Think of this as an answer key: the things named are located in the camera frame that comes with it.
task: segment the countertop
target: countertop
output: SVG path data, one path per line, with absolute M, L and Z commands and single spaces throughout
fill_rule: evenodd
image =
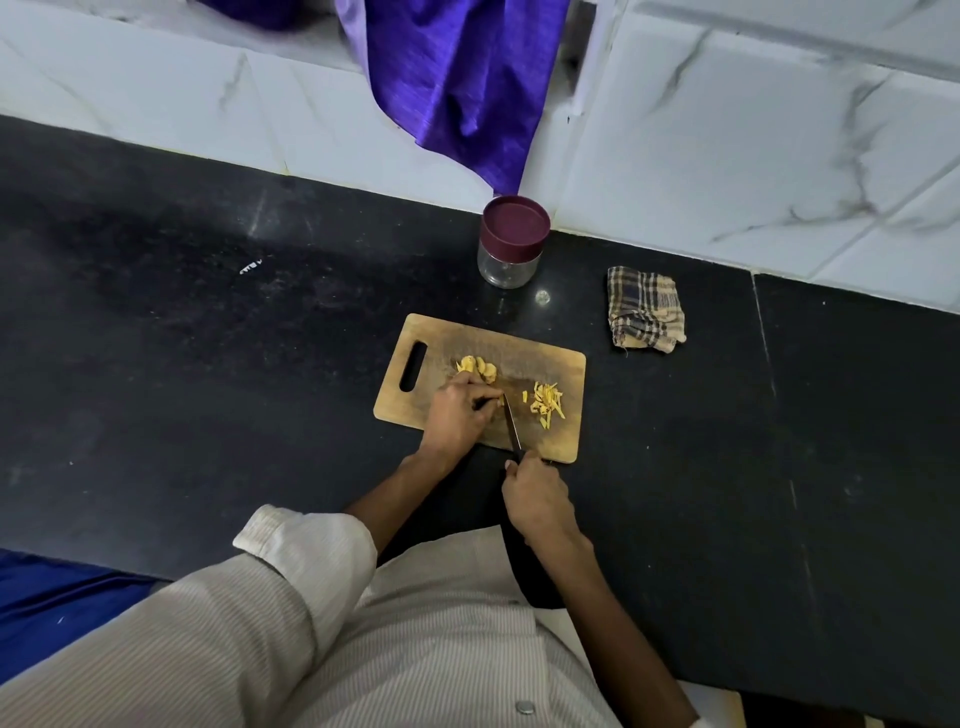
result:
M 559 232 L 499 291 L 477 226 L 0 118 L 0 547 L 177 578 L 343 508 L 419 441 L 372 413 L 416 312 L 587 355 L 563 476 L 678 676 L 960 723 L 960 318 Z M 676 280 L 685 344 L 612 345 L 612 265 Z M 391 552 L 492 523 L 504 454 Z

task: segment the jar lid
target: jar lid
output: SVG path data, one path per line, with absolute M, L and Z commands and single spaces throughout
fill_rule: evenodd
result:
M 480 218 L 480 244 L 504 263 L 526 263 L 543 250 L 550 216 L 527 197 L 494 197 Z

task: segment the person's left hand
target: person's left hand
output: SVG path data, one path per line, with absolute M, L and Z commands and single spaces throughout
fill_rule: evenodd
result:
M 437 390 L 423 428 L 420 453 L 436 459 L 444 474 L 476 445 L 503 392 L 484 383 L 475 372 L 461 372 Z M 474 409 L 480 400 L 486 402 Z

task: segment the checkered cloth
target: checkered cloth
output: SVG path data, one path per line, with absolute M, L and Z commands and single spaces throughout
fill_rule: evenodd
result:
M 686 341 L 677 284 L 657 273 L 622 265 L 607 271 L 607 303 L 613 344 L 624 349 L 670 353 Z

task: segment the wooden cutting board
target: wooden cutting board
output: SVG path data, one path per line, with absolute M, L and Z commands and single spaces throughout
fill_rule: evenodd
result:
M 417 342 L 426 345 L 423 363 L 413 389 L 403 392 L 400 382 Z M 535 449 L 544 459 L 559 463 L 577 459 L 587 370 L 587 358 L 582 353 L 417 313 L 407 316 L 403 324 L 373 415 L 388 423 L 423 429 L 434 392 L 456 374 L 456 363 L 467 354 L 482 356 L 496 365 L 493 386 L 502 389 L 510 399 L 523 449 Z M 529 401 L 533 401 L 535 381 L 556 382 L 557 389 L 564 393 L 566 419 L 554 412 L 549 430 L 540 426 L 540 415 L 530 411 L 530 404 L 523 403 L 524 390 L 530 393 Z M 493 416 L 480 442 L 512 450 L 502 410 Z

